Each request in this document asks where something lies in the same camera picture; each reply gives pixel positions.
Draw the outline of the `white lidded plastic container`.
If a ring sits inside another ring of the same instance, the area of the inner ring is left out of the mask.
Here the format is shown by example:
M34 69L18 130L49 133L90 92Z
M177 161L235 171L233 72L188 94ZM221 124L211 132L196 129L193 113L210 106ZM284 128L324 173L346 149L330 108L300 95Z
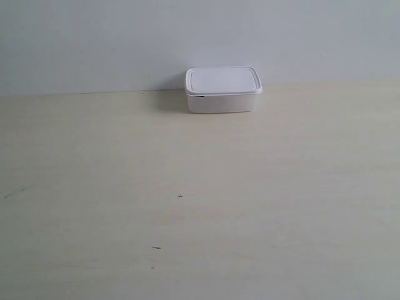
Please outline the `white lidded plastic container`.
M263 93L258 73L248 66L192 68L184 83L188 109L198 114L250 112Z

